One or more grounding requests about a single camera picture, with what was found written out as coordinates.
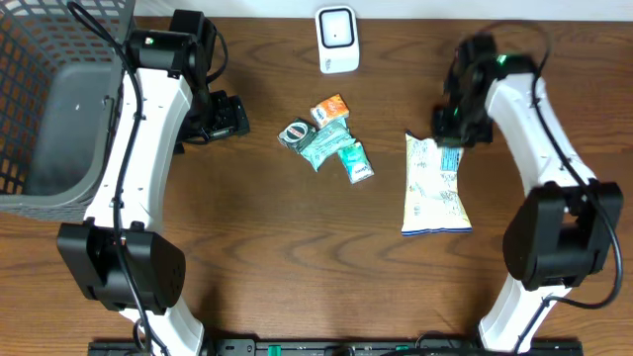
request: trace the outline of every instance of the basket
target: basket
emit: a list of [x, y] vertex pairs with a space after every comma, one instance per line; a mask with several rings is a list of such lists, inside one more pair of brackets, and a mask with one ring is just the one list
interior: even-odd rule
[[[134, 0], [78, 1], [118, 42]], [[123, 72], [63, 0], [0, 0], [0, 211], [80, 222], [105, 170]]]

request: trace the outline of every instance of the snack package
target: snack package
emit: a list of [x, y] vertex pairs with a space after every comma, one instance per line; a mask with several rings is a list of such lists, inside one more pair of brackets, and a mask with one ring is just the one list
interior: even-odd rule
[[340, 121], [333, 122], [316, 133], [315, 139], [301, 151], [315, 171], [337, 150], [356, 141], [349, 130]]
[[338, 157], [343, 162], [349, 181], [352, 184], [374, 175], [372, 166], [369, 164], [363, 145], [360, 142], [339, 150]]
[[407, 139], [407, 195], [403, 236], [431, 232], [469, 232], [457, 195], [457, 168], [464, 149], [438, 147], [433, 138]]
[[310, 109], [310, 113], [320, 129], [337, 119], [347, 119], [349, 117], [349, 109], [347, 109], [340, 94], [320, 102]]
[[301, 153], [317, 137], [317, 128], [296, 118], [277, 137], [279, 142], [295, 153]]

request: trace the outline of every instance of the blue label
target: blue label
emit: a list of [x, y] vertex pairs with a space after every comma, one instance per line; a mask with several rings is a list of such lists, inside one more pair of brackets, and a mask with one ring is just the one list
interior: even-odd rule
[[441, 169], [443, 171], [457, 172], [461, 150], [462, 148], [460, 147], [444, 147], [442, 149]]

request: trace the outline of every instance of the white background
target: white background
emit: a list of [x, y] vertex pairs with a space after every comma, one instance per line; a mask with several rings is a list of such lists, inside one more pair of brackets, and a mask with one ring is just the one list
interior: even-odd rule
[[349, 5], [358, 18], [633, 21], [633, 0], [136, 0], [138, 16], [175, 8], [209, 17], [312, 18], [326, 5]]

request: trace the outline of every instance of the wood grain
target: wood grain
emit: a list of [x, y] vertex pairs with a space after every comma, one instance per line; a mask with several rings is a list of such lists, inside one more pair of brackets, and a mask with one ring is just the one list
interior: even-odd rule
[[[496, 142], [469, 150], [460, 197], [468, 234], [403, 238], [406, 129], [429, 134], [432, 106], [455, 44], [484, 22], [360, 21], [361, 66], [318, 71], [312, 20], [217, 19], [230, 62], [214, 89], [239, 94], [252, 132], [174, 157], [164, 235], [187, 255], [184, 289], [212, 329], [263, 338], [416, 337], [429, 329], [469, 333], [505, 278], [502, 234], [521, 204], [515, 165]], [[165, 29], [167, 19], [141, 19]], [[626, 277], [603, 311], [557, 306], [540, 336], [577, 336], [587, 355], [633, 346], [633, 25], [547, 23], [556, 48], [545, 78], [553, 106], [585, 162], [625, 194], [618, 232]], [[539, 39], [500, 34], [508, 50]], [[220, 47], [214, 67], [222, 60]], [[352, 133], [376, 175], [350, 185], [330, 158], [314, 173], [277, 133], [311, 105], [341, 93]], [[130, 338], [132, 325], [85, 301], [55, 247], [58, 223], [0, 215], [0, 354], [83, 355], [95, 338]], [[605, 271], [571, 293], [596, 301]]]

